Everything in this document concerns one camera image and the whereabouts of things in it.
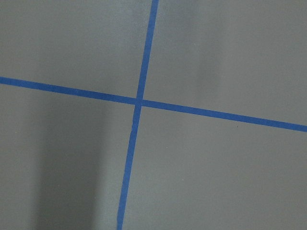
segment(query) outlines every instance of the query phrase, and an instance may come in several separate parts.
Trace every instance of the gray painted floor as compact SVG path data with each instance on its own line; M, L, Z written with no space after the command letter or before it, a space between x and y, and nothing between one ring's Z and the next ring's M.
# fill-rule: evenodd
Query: gray painted floor
M135 97L151 1L0 2L0 76ZM160 0L144 98L307 125L307 2ZM0 84L0 229L115 230L133 105ZM305 230L307 135L143 108L124 230Z

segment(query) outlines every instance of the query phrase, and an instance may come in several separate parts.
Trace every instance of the blue tape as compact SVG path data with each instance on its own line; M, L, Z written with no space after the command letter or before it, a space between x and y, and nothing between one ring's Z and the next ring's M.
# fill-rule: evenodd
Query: blue tape
M268 120L268 119L251 117L251 116L243 116L243 115L237 115L237 114L229 114L229 113L218 112L218 111L213 111L213 110L199 109L199 108L193 108L193 107L188 107L188 106L168 104L168 103L162 103L162 102L154 102L154 101L148 101L148 100L143 100L142 105L145 107L156 108L156 109L164 109L164 110L176 111L176 112L187 113L187 114L196 114L196 115L201 115L201 116L209 116L209 117L215 117L215 118L232 120L232 121L252 123L256 125L271 126L271 127L276 127L276 128L285 128L285 129L291 129L295 131L307 132L307 126L287 123L287 122L282 122L282 121L274 121L274 120Z
M107 94L107 93L102 93L102 92L80 90L80 89L75 89L75 88L68 88L68 87L63 87L63 86L49 85L49 84L44 84L44 83L5 78L5 77L0 77L0 84L6 84L6 85L23 87L23 88L48 91L48 92L57 92L57 93L63 93L63 94L68 94L68 95L88 97L88 98L94 98L98 100L119 102L119 103L125 103L125 104L139 104L140 103L139 102L140 100L137 100L131 97L124 97L124 96L118 96L118 95ZM270 127L277 127L277 128L284 128L284 129L290 129L290 130L295 130L295 131L307 132L307 126L299 125L299 124L287 123L287 122L282 122L282 121L274 121L274 120L268 120L268 119L251 117L251 116L230 114L230 113L218 112L218 111L207 110L207 109L193 108L193 107L182 106L182 105L177 105L177 104L169 104L169 103L155 102L155 101L149 101L149 100L141 100L141 101L142 101L142 106L150 107L150 108L164 109L164 110L176 111L176 112L187 113L187 114L209 116L209 117L251 123L251 124L262 125L262 126L270 126Z
M135 149L140 116L141 116L142 101L143 101L145 84L146 84L150 52L151 52L152 42L153 42L154 26L155 26L155 19L156 19L157 10L158 10L158 3L159 3L159 0L152 0L152 6L150 10L150 15L149 15L147 34L146 34L144 53L143 53L143 60L142 60L142 66L141 66L141 71L140 71L139 86L138 86L138 91L137 91L137 96L136 96L136 104L135 104L134 112L133 112L133 121L132 121L132 128L131 128L131 134L130 134L130 139L129 139L128 151L127 151L123 184L121 188L119 205L118 205L117 230L122 230L123 222L124 222L130 175L131 175L131 170L132 170L133 155L134 155L134 149Z
M38 82L27 81L27 80L18 80L18 79L0 77L0 83L6 84L6 85L19 86L23 88L43 90L43 91L49 91L49 92L57 92L57 93L63 93L63 94L68 94L68 95L88 97L88 98L119 102L119 103L125 103L125 104L135 104L136 102L136 99L131 98L131 97L118 96L118 95L107 94L107 93L102 93L102 92L79 90L79 89L74 89L74 88L68 88L68 87L57 86L57 85L49 85L49 84L38 83Z

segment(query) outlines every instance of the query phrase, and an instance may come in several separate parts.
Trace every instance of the floor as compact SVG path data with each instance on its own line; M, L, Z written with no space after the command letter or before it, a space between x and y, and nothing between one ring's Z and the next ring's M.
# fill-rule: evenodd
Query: floor
M3 0L0 229L305 230L307 2Z

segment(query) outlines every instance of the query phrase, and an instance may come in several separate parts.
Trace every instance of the tape line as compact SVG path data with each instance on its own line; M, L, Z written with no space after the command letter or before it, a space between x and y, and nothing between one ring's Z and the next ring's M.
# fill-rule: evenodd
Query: tape line
M123 221L124 221L129 182L130 182L130 175L131 175L131 170L132 170L133 155L134 155L134 149L135 149L135 144L136 144L136 139L137 139L137 134L138 134L141 110L142 110L142 101L143 101L144 90L145 90L145 83L146 83L146 77L147 77L150 52L151 52L152 42L153 42L154 26L155 26L155 19L156 19L157 10L158 10L158 3L159 3L159 0L152 0L152 5L151 5L151 10L150 10L150 15L149 15L146 40L145 40L145 46L144 46L144 53L143 53L143 59L142 59L142 66L141 66L141 71L140 71L139 86L137 90L136 104L135 104L134 112L133 112L132 128L131 128L131 134L129 138L126 165L125 165L123 183L122 183L119 205L118 205L117 230L122 230Z

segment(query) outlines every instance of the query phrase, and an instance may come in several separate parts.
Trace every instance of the blue painter's tape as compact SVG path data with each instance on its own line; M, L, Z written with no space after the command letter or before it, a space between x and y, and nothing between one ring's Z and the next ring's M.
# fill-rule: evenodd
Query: blue painter's tape
M147 34L146 34L146 40L145 40L145 46L144 46L141 72L140 72L139 86L138 86L138 91L137 91L137 95L136 95L137 99L143 99L143 96L144 96L150 52L151 52L152 43L153 43L155 19L156 19L157 10L158 10L158 3L159 3L159 0L153 0L152 1L152 6L151 6L151 10L150 10L150 15L149 15L148 28L147 28Z
M131 129L127 157L126 157L124 178L123 178L119 205L118 205L118 215L117 215L117 229L118 230L122 229L123 222L124 222L130 175L131 175L131 170L132 170L133 155L134 155L136 137L137 137L138 129L139 129L141 109L142 109L142 106L140 104L137 104L134 107L132 129Z
M118 96L118 95L107 94L107 93L102 93L102 92L79 90L79 89L68 88L68 87L57 86L57 85L48 85L44 83L38 83L38 82L27 81L27 80L18 80L18 79L0 77L0 83L6 84L6 85L13 85L13 86L29 88L29 89L57 92L57 93L63 93L63 94L68 94L68 95L88 97L88 98L119 102L119 103L125 103L125 104L135 104L136 102L136 99L131 98L131 97Z
M128 146L127 157L126 157L123 184L121 188L119 205L118 205L117 230L122 230L123 222L124 222L130 175L131 175L131 170L132 170L133 155L134 155L136 138L137 138L138 128L139 128L139 121L140 121L140 116L141 116L142 100L144 96L149 57L150 57L150 52L151 52L152 42L153 42L154 26L155 26L155 19L156 19L157 10L158 10L158 3L159 3L159 0L152 0L152 5L151 5L151 10L150 10L150 15L149 15L147 34L146 34L144 53L143 53L143 60L142 60L142 66L141 66L141 71L140 71L139 86L138 86L136 104L135 104L134 113L133 113L132 129L131 129L131 134L130 134L130 139L129 139L129 146Z
M295 131L307 132L307 126L292 124L292 123L287 123L287 122L282 122L282 121L274 121L274 120L268 120L268 119L251 117L251 116L229 114L229 113L218 112L218 111L213 111L213 110L199 109L199 108L193 108L193 107L188 107L188 106L168 104L168 103L162 103L162 102L154 102L154 101L148 101L148 100L143 100L142 105L146 107L150 107L150 108L156 108L156 109L165 109L165 110L182 112L182 113L187 113L187 114L196 114L196 115L201 115L201 116L209 116L209 117L221 118L221 119L232 120L232 121L252 123L256 125L271 126L271 127L285 128L285 129L291 129Z

